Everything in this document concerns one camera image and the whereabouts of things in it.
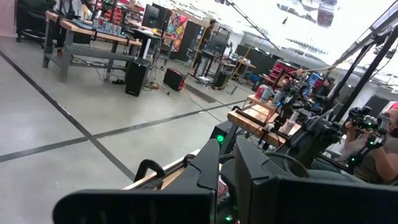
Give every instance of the chair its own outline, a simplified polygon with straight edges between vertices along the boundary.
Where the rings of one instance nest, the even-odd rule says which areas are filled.
[[[16,6],[17,38],[38,42],[42,48],[45,41],[45,12],[53,8],[53,0],[18,0]]]

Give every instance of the colorful poster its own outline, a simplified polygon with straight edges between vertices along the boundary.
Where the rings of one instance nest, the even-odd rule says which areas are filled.
[[[175,37],[174,44],[172,46],[173,52],[178,52],[180,50],[180,44],[185,32],[185,27],[187,26],[188,17],[178,15],[175,12],[172,12],[170,16],[169,24],[167,25],[167,33],[172,37]],[[171,41],[169,39],[165,39],[164,44],[169,46]]]

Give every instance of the black metal frame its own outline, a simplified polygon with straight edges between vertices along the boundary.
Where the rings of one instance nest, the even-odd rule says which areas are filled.
[[[386,41],[380,50],[380,52],[376,55],[374,58],[373,62],[370,64],[369,68],[366,70],[358,84],[356,85],[354,91],[352,94],[348,97],[346,103],[343,105],[343,107],[339,110],[338,114],[334,118],[333,121],[340,122],[344,114],[347,112],[347,110],[350,108],[351,104],[355,100],[355,98],[359,95],[365,84],[369,81],[369,79],[372,77],[375,69],[377,69],[377,66],[380,64],[381,60],[384,58],[384,56],[388,53],[389,49],[392,47],[394,42],[396,41],[398,37],[398,26],[395,26],[395,28],[388,34],[384,35],[386,37]],[[362,51],[359,53],[359,55],[356,57],[354,63],[352,66],[349,68],[347,71],[345,77],[342,79],[342,81],[339,83],[339,85],[336,87],[335,91],[333,92],[333,95],[331,96],[328,104],[325,106],[324,111],[327,111],[330,109],[333,105],[334,100],[337,98],[338,94],[340,93],[341,89],[345,85],[346,81],[348,80],[349,76],[352,74],[354,71],[355,67],[358,65],[358,63],[361,61],[361,59],[366,55],[366,53],[369,51],[369,49],[375,45],[380,43],[380,38],[375,38],[370,44],[365,45],[362,48]]]

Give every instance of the person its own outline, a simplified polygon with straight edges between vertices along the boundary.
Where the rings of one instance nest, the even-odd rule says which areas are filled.
[[[83,16],[83,4],[81,3],[81,0],[72,0],[72,7],[73,10],[75,11],[76,16]],[[57,0],[55,3],[53,10],[57,14],[61,14],[62,16],[67,15],[69,11],[69,0]],[[65,41],[66,35],[67,35],[67,30],[64,28],[61,28],[60,26],[57,26],[56,23],[50,22],[49,29],[52,30],[52,35],[50,36],[49,41],[47,42],[47,47],[51,47],[52,45],[52,38],[54,36],[57,37],[57,56],[58,57],[63,57],[63,43]]]
[[[199,52],[197,53],[195,61],[193,62],[192,69],[195,69],[197,66],[200,65],[201,58],[202,58],[202,54],[200,51],[203,50],[205,48],[205,45],[209,43],[210,37],[211,37],[211,32],[213,31],[215,25],[216,25],[216,21],[214,19],[212,19],[210,21],[210,25],[205,29],[205,31],[203,33],[203,37],[201,38],[201,41],[199,43]]]
[[[383,184],[389,182],[398,176],[398,109],[390,109],[386,115],[390,117],[391,123],[388,127],[386,141],[383,147],[373,149],[366,154],[362,163],[355,167],[354,176],[373,184]],[[351,122],[345,124],[347,128],[347,138],[345,142],[345,151],[338,159],[342,165],[355,152],[362,149],[365,144],[366,135],[354,140],[355,127]],[[336,167],[322,161],[315,161],[312,164],[313,171],[310,177],[315,179],[328,180],[343,180],[337,174],[330,174],[329,172],[340,173]]]
[[[317,96],[328,96],[329,95],[329,91],[330,91],[329,87],[330,87],[330,82],[326,78],[323,81],[322,85],[315,90],[315,95],[317,95]]]

